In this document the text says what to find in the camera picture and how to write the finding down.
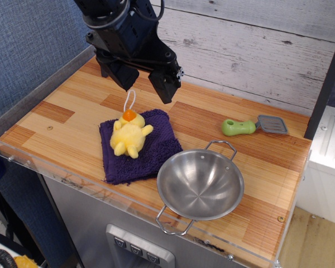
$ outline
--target metal handle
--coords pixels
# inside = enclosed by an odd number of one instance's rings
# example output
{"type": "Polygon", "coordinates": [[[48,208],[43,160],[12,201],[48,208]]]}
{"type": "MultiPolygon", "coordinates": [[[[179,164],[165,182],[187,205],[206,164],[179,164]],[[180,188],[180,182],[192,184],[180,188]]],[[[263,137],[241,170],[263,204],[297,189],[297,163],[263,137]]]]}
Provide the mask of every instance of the metal handle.
{"type": "Polygon", "coordinates": [[[231,147],[231,149],[234,151],[233,155],[230,158],[231,161],[233,160],[233,158],[235,157],[237,153],[237,150],[228,141],[210,141],[210,143],[206,146],[205,150],[207,150],[207,148],[210,147],[210,145],[213,143],[227,143],[231,147]]]}
{"type": "Polygon", "coordinates": [[[178,236],[184,236],[185,234],[187,234],[188,230],[191,228],[192,224],[194,224],[195,220],[192,219],[191,222],[189,223],[189,225],[187,226],[186,230],[184,232],[170,232],[168,230],[166,230],[164,228],[164,226],[162,226],[162,223],[159,221],[160,216],[162,215],[162,213],[164,212],[166,208],[166,205],[163,206],[163,208],[161,209],[161,211],[158,213],[158,215],[156,216],[156,222],[158,223],[158,225],[160,226],[160,229],[166,233],[167,235],[178,235],[178,236]]]}

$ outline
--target toy spatula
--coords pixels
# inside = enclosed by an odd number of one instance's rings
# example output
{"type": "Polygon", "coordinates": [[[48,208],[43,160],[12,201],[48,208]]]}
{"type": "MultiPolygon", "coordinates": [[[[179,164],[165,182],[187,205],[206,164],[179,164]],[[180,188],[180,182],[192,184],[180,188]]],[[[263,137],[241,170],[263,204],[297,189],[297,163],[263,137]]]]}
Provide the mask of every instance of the toy spatula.
{"type": "Polygon", "coordinates": [[[234,136],[238,134],[252,134],[259,127],[269,133],[288,133],[288,129],[282,118],[277,116],[264,116],[262,114],[258,116],[258,122],[255,124],[251,120],[237,122],[232,119],[226,119],[223,121],[221,129],[226,136],[234,136]]]}

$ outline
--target wooden floor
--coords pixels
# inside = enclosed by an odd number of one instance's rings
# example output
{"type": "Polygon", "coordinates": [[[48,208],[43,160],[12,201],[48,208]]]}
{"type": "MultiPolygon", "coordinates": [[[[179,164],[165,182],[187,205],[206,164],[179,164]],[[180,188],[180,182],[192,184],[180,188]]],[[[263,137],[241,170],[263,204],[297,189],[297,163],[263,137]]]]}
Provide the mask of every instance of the wooden floor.
{"type": "Polygon", "coordinates": [[[295,208],[279,260],[282,268],[335,268],[335,223],[295,208]]]}

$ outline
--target purple washcloth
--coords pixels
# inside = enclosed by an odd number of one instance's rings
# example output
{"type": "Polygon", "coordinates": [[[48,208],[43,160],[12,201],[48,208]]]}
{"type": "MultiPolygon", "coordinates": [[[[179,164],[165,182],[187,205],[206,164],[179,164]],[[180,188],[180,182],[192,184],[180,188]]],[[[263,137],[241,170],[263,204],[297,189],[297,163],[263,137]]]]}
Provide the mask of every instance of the purple washcloth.
{"type": "Polygon", "coordinates": [[[154,109],[141,113],[141,116],[145,119],[145,125],[152,125],[154,130],[146,136],[144,147],[136,159],[126,155],[114,155],[109,142],[116,119],[100,124],[107,183],[130,183],[156,177],[163,163],[183,150],[178,139],[175,138],[166,112],[154,109]]]}

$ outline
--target stuffed chick toy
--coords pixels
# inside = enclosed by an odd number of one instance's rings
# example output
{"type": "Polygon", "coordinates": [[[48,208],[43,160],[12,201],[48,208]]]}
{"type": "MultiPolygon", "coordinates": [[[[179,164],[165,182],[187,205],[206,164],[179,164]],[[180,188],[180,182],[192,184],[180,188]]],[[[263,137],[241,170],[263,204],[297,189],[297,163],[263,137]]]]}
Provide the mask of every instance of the stuffed chick toy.
{"type": "Polygon", "coordinates": [[[143,148],[145,137],[153,131],[152,125],[145,126],[144,118],[128,109],[114,122],[111,147],[116,156],[125,154],[138,158],[143,148]]]}

